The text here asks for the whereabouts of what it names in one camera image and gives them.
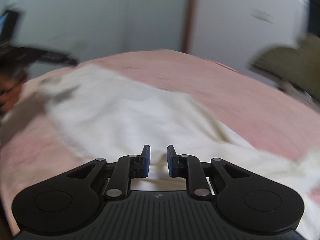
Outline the olive padded headboard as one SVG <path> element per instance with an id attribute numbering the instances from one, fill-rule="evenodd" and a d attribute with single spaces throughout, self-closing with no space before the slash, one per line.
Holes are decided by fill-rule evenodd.
<path id="1" fill-rule="evenodd" d="M 297 47 L 272 46 L 256 56 L 251 69 L 284 81 L 319 102 L 319 37 L 309 34 Z"/>

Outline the white textured pants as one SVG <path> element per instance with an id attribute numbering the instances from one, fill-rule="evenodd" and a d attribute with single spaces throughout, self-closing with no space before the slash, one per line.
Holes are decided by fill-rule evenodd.
<path id="1" fill-rule="evenodd" d="M 306 239 L 319 239 L 319 205 L 310 196 L 319 188 L 319 148 L 297 161 L 257 150 L 191 96 L 96 64 L 44 79 L 39 93 L 60 138 L 79 159 L 114 162 L 150 146 L 149 176 L 136 179 L 134 189 L 185 189 L 183 179 L 169 177 L 169 145 L 201 161 L 222 158 L 297 191 L 305 204 L 297 230 Z"/>

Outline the brown wooden door frame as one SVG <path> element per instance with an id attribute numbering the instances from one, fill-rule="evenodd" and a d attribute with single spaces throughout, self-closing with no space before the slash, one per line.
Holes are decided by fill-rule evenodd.
<path id="1" fill-rule="evenodd" d="M 189 48 L 191 43 L 191 34 L 193 30 L 193 20 L 194 20 L 196 2 L 197 0 L 187 0 L 187 6 L 185 9 L 185 22 L 184 22 L 184 29 L 183 29 L 181 52 L 186 54 L 189 53 Z"/>

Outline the pink bed blanket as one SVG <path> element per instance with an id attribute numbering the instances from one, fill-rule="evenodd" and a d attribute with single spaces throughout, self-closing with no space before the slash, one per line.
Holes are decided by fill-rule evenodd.
<path id="1" fill-rule="evenodd" d="M 213 61 L 172 50 L 125 53 L 95 63 L 153 87 L 183 92 L 254 148 L 297 163 L 319 158 L 319 114 L 257 80 Z M 11 212 L 24 188 L 79 166 L 41 112 L 35 93 L 42 80 L 66 74 L 62 68 L 27 82 L 19 104 L 1 132 L 1 197 L 13 234 Z"/>

